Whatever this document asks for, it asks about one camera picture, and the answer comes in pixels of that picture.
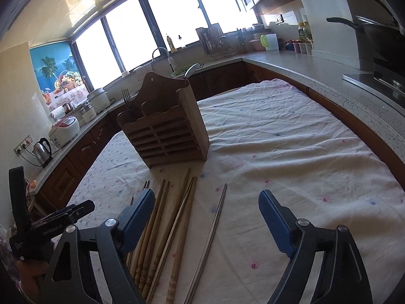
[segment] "sink faucet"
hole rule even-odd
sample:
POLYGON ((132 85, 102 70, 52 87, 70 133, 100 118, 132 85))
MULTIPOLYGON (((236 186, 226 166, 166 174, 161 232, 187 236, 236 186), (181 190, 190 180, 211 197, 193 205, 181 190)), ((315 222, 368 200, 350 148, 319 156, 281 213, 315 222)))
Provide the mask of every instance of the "sink faucet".
POLYGON ((153 53, 152 53, 152 62, 155 60, 155 58, 153 57, 153 55, 154 55, 155 52, 156 52, 157 50, 159 50, 159 49, 163 49, 163 50, 166 51, 166 54, 167 54, 167 61, 169 62, 169 65, 170 65, 170 68, 172 69, 172 72, 174 72, 174 71, 175 71, 174 68, 176 67, 175 61, 173 60, 172 57, 170 57, 169 50, 167 50, 167 49, 164 48, 164 47, 158 47, 158 48, 156 48, 155 50, 153 50, 153 53))

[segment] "electric kettle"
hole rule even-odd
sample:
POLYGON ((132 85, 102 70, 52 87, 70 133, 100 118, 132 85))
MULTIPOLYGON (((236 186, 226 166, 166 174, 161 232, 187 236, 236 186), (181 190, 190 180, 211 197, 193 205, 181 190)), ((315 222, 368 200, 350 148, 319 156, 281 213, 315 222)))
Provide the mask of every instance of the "electric kettle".
POLYGON ((39 142, 34 145, 34 150, 32 152, 35 154, 39 164, 43 168, 45 168, 52 160, 51 144, 46 138, 41 138, 39 142))

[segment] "ceiling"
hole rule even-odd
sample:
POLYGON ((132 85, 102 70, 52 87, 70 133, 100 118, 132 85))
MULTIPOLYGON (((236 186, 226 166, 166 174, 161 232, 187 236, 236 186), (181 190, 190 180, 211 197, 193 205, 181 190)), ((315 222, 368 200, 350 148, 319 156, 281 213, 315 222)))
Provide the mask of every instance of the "ceiling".
POLYGON ((0 51, 70 37, 86 20, 114 0, 31 0, 0 41, 0 51))

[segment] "stove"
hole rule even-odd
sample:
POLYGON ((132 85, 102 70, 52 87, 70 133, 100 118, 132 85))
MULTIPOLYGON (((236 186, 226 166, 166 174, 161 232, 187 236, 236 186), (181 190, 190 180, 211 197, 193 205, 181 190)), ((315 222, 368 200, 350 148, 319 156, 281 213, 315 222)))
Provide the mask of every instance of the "stove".
POLYGON ((405 71, 374 58, 374 72, 343 74, 343 79, 377 96, 405 116, 405 71))

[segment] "pan handle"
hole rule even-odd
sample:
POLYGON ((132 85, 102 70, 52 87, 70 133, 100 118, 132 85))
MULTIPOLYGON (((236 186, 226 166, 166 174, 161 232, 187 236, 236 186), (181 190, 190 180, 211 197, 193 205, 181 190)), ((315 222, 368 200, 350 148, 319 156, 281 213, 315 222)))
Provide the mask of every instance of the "pan handle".
POLYGON ((327 22, 345 24, 345 25, 350 26, 351 28, 355 29, 359 33, 365 33, 363 25, 354 24, 353 22, 351 22, 351 21, 349 21, 348 19, 345 19, 345 18, 331 17, 331 18, 327 18, 327 22))

